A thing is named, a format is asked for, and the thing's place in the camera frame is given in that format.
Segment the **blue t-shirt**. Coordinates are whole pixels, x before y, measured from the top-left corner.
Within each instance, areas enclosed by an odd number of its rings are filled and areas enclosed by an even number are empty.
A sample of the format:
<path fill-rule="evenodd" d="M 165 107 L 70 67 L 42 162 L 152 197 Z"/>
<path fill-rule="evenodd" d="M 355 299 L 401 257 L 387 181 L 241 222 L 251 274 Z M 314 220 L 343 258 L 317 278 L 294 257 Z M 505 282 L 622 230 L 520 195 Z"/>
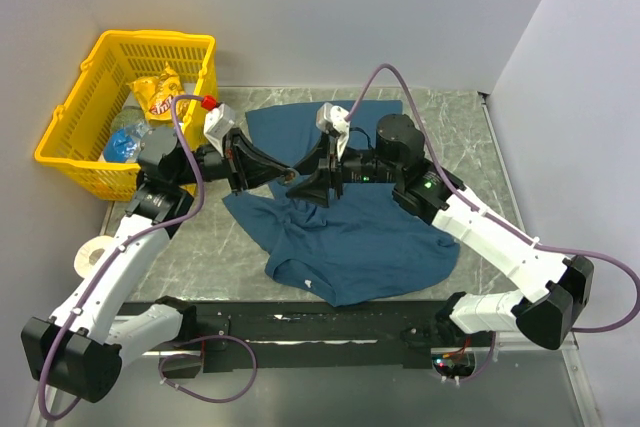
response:
<path fill-rule="evenodd" d="M 367 137 L 378 121 L 401 111 L 399 101 L 365 102 L 352 120 L 348 147 L 373 147 Z M 346 306 L 419 291 L 452 273 L 459 244 L 398 206 L 377 158 L 380 181 L 345 184 L 328 208 L 287 198 L 278 182 L 270 183 L 269 198 L 250 193 L 224 198 L 234 220 L 268 253 L 267 276 L 332 306 Z"/>

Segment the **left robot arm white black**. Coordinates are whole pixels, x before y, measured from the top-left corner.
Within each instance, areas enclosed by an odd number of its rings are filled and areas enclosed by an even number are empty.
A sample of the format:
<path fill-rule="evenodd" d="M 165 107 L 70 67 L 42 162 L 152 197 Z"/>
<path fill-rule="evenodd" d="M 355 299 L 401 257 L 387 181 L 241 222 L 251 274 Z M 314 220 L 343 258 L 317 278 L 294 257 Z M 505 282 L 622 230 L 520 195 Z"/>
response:
<path fill-rule="evenodd" d="M 190 150 L 181 133 L 149 131 L 138 155 L 138 189 L 93 272 L 46 320 L 31 318 L 21 332 L 27 362 L 39 389 L 60 389 L 96 403 L 123 367 L 169 342 L 191 346 L 198 336 L 197 309 L 162 297 L 145 312 L 116 326 L 121 306 L 180 225 L 204 204 L 206 182 L 228 181 L 249 190 L 286 176 L 289 166 L 262 152 L 238 128 L 216 149 Z"/>

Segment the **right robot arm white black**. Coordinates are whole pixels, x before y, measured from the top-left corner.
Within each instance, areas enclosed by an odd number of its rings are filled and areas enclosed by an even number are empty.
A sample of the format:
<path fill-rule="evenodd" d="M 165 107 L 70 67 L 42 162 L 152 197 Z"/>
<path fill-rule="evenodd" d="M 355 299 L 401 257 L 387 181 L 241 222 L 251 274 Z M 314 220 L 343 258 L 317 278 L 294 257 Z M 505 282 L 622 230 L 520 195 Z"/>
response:
<path fill-rule="evenodd" d="M 326 207 L 346 183 L 392 184 L 392 198 L 402 209 L 472 249 L 515 286 L 498 294 L 453 294 L 437 321 L 444 343 L 456 346 L 477 332 L 519 332 L 542 348 L 558 349 L 588 303 L 593 263 L 541 250 L 460 179 L 437 168 L 408 116 L 382 117 L 374 146 L 356 150 L 347 145 L 352 128 L 346 115 L 331 104 L 317 112 L 321 136 L 296 165 L 305 179 L 288 197 Z"/>

